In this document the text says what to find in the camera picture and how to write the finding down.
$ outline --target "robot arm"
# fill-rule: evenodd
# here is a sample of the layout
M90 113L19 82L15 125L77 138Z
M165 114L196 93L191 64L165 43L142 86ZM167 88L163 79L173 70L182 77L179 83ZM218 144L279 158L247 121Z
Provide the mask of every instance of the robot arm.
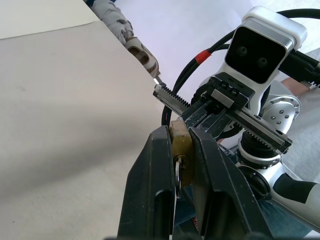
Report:
M241 238L254 232L271 238L256 199L277 203L320 231L319 185L294 181L285 175L281 163L292 144L286 132L299 113L299 100L270 95L261 106L278 68L306 36L299 23L254 8L236 29L219 73L201 87L192 105L164 83L156 85L153 95L181 116L184 127L176 130L183 133L178 134L182 141L177 145L176 135L165 126L150 135L128 175L119 237L169 237L175 193L186 173L204 239ZM238 142L237 165L215 141L230 122L245 129ZM142 224L137 217L143 218ZM227 219L235 219L234 224L227 224Z

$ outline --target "white paper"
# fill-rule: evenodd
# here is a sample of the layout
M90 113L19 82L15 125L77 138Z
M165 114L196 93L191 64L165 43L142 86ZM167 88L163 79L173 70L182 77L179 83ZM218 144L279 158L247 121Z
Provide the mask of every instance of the white paper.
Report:
M0 0L0 39L99 21L82 0Z

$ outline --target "black cable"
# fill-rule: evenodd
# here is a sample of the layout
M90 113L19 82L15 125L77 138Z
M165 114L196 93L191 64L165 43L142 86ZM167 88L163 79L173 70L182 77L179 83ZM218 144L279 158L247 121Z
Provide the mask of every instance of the black cable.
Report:
M268 88L263 93L263 96L261 98L261 108L266 104L266 101L270 93L270 89L271 89L271 85L269 85Z
M214 50L214 51L226 50L229 47L229 44L220 44L219 43L219 45L220 46L217 47L216 50ZM176 94L182 88L182 86L185 84L185 82L188 80L188 78L191 76L191 74L199 66L200 65L199 65L199 63L197 63L196 58L193 58L180 73L178 79L176 80L176 82L174 84L172 92ZM172 114L172 110L169 109L167 106L164 106L163 111L162 111L162 116L161 116L161 125L167 125L169 127L170 120L171 120L171 114Z
M282 16L285 16L288 19L320 19L320 9L314 8L291 9L278 11L277 13L281 14Z
M297 56L299 59L308 62L309 64L311 64L313 67L317 67L319 64L319 61L313 59L312 57L309 57L308 55L305 55L304 53L300 52L300 51L292 51L290 53L291 55L295 55Z
M278 14L283 15L286 18L310 18L310 19L320 19L320 9L313 9L313 8L301 8L301 9L291 9L291 10L284 10L277 12ZM227 35L225 35L223 38L221 38L219 41L217 41L213 46L208 48L209 53L213 53L217 50L221 49L228 49L225 48L225 44L227 41L231 40L233 35L235 33L235 30L229 32ZM196 58L193 58L187 66L182 70L179 77L177 78L173 92L177 93L181 87L185 84L187 79L191 76L191 74L199 67L199 64L196 61ZM171 119L171 113L172 111L167 108L166 106L163 108L162 111L162 118L161 118L161 124L169 126L170 119Z

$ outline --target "camera lens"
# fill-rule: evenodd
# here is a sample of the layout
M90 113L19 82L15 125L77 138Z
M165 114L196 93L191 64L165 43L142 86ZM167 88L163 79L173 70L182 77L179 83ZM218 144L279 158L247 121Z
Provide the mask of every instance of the camera lens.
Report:
M265 68L268 65L268 60L264 57L260 57L257 61L257 65L259 68Z
M244 46L238 47L236 52L237 52L238 55L240 55L242 57L244 57L245 55L248 54L248 50Z

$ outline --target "white wall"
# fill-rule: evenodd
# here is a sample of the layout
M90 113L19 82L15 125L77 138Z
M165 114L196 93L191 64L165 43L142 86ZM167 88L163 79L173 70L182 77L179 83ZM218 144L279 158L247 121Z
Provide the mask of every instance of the white wall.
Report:
M117 0L117 7L132 23L135 35L159 61L161 79L172 88L181 70L199 52L234 30L254 6L273 11L320 8L316 0ZM308 38L302 51L318 48L319 21L303 19ZM198 85L214 74L225 50L215 52L190 77L180 95L190 100Z

